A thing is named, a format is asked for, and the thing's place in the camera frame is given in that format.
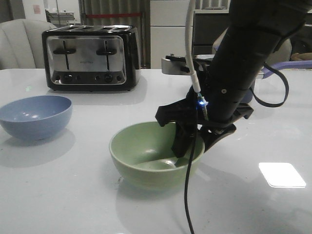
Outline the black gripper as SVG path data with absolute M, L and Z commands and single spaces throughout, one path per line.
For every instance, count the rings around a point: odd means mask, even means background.
M 204 152 L 207 152 L 217 142 L 236 131 L 234 122 L 242 117 L 248 119 L 253 111 L 251 106 L 241 103 L 228 120 L 206 120 L 196 96 L 191 94 L 190 97 L 177 102 L 159 106 L 155 118 L 161 127 L 170 122 L 175 122 L 175 137 L 171 149 L 177 158 L 181 158 L 184 157 L 197 136 L 195 123 L 205 126 L 201 127 L 199 134 L 204 141 Z M 213 131 L 208 127 L 221 130 Z

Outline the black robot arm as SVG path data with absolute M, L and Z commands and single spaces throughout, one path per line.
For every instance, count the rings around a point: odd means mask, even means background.
M 160 106 L 161 126 L 175 123 L 172 151 L 183 157 L 197 136 L 205 149 L 236 130 L 235 121 L 253 112 L 242 100 L 268 57 L 303 27 L 312 8 L 309 0 L 233 0 L 230 25 L 211 62 L 190 53 L 180 58 L 180 71 L 192 86 L 186 97 Z

